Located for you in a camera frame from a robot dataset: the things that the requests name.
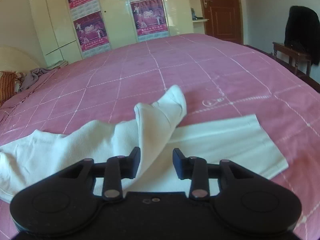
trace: gray blanket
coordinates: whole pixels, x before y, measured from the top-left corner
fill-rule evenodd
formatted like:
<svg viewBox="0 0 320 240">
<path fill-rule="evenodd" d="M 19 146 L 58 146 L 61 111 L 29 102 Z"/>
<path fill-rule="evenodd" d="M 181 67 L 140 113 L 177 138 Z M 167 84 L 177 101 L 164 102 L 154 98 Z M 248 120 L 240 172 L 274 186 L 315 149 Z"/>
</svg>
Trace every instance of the gray blanket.
<svg viewBox="0 0 320 240">
<path fill-rule="evenodd" d="M 29 87 L 31 87 L 34 83 L 38 81 L 41 75 L 46 74 L 51 70 L 52 69 L 46 68 L 35 68 L 33 70 L 30 70 L 30 72 L 26 75 L 21 87 L 19 88 L 19 92 L 22 92 L 23 90 L 26 90 Z"/>
</svg>

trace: wooden chair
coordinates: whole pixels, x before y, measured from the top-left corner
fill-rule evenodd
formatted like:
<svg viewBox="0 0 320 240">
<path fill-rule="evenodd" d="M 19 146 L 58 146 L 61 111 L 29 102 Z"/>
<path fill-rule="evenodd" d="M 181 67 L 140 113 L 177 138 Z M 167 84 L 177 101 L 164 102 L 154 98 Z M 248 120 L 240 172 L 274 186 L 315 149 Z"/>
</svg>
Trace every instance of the wooden chair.
<svg viewBox="0 0 320 240">
<path fill-rule="evenodd" d="M 273 49 L 274 49 L 274 59 L 277 59 L 277 52 L 280 51 L 289 56 L 289 65 L 292 66 L 292 59 L 295 59 L 294 64 L 294 74 L 297 75 L 298 73 L 298 65 L 300 61 L 306 61 L 307 65 L 307 76 L 310 76 L 311 71 L 311 56 L 308 53 L 298 52 L 296 50 L 290 49 L 286 47 L 283 43 L 273 42 Z"/>
</svg>

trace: pillow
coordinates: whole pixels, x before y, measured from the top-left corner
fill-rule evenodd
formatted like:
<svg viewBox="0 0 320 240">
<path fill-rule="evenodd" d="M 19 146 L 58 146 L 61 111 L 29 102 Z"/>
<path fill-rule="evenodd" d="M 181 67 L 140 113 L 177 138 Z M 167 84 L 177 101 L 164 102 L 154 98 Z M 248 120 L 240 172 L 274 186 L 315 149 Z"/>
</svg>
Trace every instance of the pillow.
<svg viewBox="0 0 320 240">
<path fill-rule="evenodd" d="M 0 106 L 17 93 L 16 82 L 21 84 L 23 76 L 23 73 L 0 71 Z"/>
</svg>

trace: cream wardrobe door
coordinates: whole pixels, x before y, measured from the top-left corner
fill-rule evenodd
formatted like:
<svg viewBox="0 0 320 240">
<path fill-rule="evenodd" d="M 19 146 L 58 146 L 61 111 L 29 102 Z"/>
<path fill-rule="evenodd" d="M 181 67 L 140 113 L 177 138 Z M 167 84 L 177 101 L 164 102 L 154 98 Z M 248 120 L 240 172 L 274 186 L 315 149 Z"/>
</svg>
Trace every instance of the cream wardrobe door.
<svg viewBox="0 0 320 240">
<path fill-rule="evenodd" d="M 39 43 L 44 55 L 58 48 L 52 29 L 46 0 L 31 0 L 31 12 Z"/>
<path fill-rule="evenodd" d="M 76 41 L 60 48 L 63 59 L 69 64 L 82 60 L 81 52 Z"/>
<path fill-rule="evenodd" d="M 137 42 L 129 0 L 99 0 L 113 49 Z"/>
<path fill-rule="evenodd" d="M 49 53 L 48 55 L 45 55 L 44 59 L 45 59 L 45 61 L 47 63 L 47 66 L 49 67 L 52 64 L 56 64 L 60 60 L 63 60 L 63 57 L 61 55 L 60 49 L 57 49 L 57 50 Z"/>
<path fill-rule="evenodd" d="M 164 0 L 170 35 L 193 33 L 189 0 Z"/>
<path fill-rule="evenodd" d="M 54 34 L 59 47 L 76 40 L 66 0 L 47 0 Z"/>
</svg>

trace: bed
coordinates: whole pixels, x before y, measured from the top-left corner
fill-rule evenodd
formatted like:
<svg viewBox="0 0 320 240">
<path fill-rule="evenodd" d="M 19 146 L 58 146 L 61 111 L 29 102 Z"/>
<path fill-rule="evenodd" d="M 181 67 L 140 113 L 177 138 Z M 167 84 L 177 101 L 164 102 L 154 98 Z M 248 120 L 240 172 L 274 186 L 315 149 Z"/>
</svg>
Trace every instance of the bed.
<svg viewBox="0 0 320 240">
<path fill-rule="evenodd" d="M 202 34 L 128 45 L 42 75 L 0 108 L 0 144 L 39 129 L 70 134 L 91 120 L 134 118 L 177 84 L 188 114 L 180 126 L 256 114 L 289 169 L 273 179 L 302 201 L 295 229 L 320 237 L 320 96 L 270 57 Z M 0 240 L 16 228 L 0 200 Z"/>
</svg>

